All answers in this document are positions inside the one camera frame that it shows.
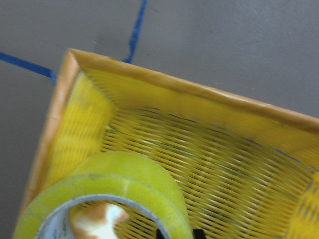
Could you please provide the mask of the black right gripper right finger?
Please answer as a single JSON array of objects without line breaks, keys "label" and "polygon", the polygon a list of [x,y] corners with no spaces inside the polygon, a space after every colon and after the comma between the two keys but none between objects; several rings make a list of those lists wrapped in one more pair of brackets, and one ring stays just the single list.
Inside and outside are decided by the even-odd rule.
[{"label": "black right gripper right finger", "polygon": [[206,239],[206,235],[203,229],[193,229],[194,239]]}]

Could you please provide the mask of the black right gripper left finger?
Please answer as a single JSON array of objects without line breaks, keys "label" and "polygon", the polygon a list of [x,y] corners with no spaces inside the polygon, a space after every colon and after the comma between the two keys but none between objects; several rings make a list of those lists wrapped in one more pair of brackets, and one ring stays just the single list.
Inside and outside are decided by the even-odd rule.
[{"label": "black right gripper left finger", "polygon": [[164,236],[159,229],[156,230],[156,239],[164,239]]}]

